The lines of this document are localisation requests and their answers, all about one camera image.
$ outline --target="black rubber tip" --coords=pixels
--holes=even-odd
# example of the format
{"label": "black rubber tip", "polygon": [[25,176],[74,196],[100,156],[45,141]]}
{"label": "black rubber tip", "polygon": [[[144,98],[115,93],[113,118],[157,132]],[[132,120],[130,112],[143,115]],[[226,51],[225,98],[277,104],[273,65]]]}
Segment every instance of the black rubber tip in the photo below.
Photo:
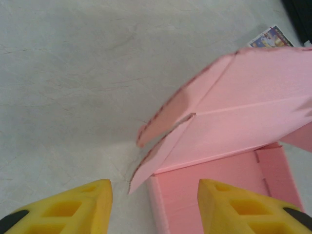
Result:
{"label": "black rubber tip", "polygon": [[29,213],[28,210],[17,211],[0,220],[0,234],[4,234]]}
{"label": "black rubber tip", "polygon": [[294,210],[292,208],[285,207],[283,209],[294,219],[297,219],[302,225],[306,226],[310,231],[312,231],[312,217],[308,216],[306,213]]}

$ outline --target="pink foam box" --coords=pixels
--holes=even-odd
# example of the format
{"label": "pink foam box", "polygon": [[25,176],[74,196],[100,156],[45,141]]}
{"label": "pink foam box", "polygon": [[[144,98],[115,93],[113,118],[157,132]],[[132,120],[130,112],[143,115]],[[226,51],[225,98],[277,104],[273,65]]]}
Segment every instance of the pink foam box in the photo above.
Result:
{"label": "pink foam box", "polygon": [[135,171],[148,182],[160,234],[202,234],[201,178],[302,208],[281,140],[312,152],[311,48],[245,48],[183,85],[141,127],[137,145],[165,136]]}

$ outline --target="pink foam board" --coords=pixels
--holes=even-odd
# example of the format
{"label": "pink foam board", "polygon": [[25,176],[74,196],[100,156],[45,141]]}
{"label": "pink foam board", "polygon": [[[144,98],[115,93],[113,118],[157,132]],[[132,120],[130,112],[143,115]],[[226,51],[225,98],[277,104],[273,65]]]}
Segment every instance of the pink foam board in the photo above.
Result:
{"label": "pink foam board", "polygon": [[311,48],[293,47],[244,48],[217,59],[140,129],[142,147],[177,126],[142,161],[130,192],[153,173],[252,151],[309,124],[311,59]]}
{"label": "pink foam board", "polygon": [[[272,160],[274,166],[264,167],[263,170],[261,164],[267,163],[265,160],[273,155],[276,156],[276,160]],[[275,190],[273,170],[282,172],[281,177],[288,175],[276,181],[276,188],[283,187],[281,191]],[[260,152],[251,151],[151,176],[148,185],[158,233],[203,233],[197,204],[198,182],[201,178],[214,179],[263,195],[275,195],[301,206],[285,155],[277,146],[277,148],[260,150]],[[283,195],[283,191],[290,193],[291,196]]]}
{"label": "pink foam board", "polygon": [[138,132],[163,137],[136,169],[159,233],[203,233],[197,186],[209,178],[302,203],[282,140],[312,151],[312,48],[244,48],[184,84]]}
{"label": "pink foam board", "polygon": [[293,176],[282,147],[256,150],[261,171],[265,177],[269,195],[291,202],[303,210]]}

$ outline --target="pink flap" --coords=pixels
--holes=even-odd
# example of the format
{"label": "pink flap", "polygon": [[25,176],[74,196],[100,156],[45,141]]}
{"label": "pink flap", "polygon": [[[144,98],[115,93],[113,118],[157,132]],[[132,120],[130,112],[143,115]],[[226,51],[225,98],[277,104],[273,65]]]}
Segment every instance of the pink flap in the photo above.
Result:
{"label": "pink flap", "polygon": [[139,146],[195,113],[187,128],[173,131],[152,150],[152,159],[141,164],[131,187],[157,169],[174,170],[256,149],[310,123],[311,60],[311,48],[290,47],[245,48],[219,58],[141,129]]}

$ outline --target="concrete floor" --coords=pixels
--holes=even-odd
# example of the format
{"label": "concrete floor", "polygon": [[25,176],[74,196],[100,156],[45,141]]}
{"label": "concrete floor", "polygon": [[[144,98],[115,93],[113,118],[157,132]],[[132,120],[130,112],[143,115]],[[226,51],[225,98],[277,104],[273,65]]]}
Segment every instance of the concrete floor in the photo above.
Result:
{"label": "concrete floor", "polygon": [[[109,178],[109,233],[156,233],[146,187],[126,195],[139,126],[273,24],[298,45],[279,0],[0,0],[0,217]],[[286,149],[312,213],[312,156]]]}

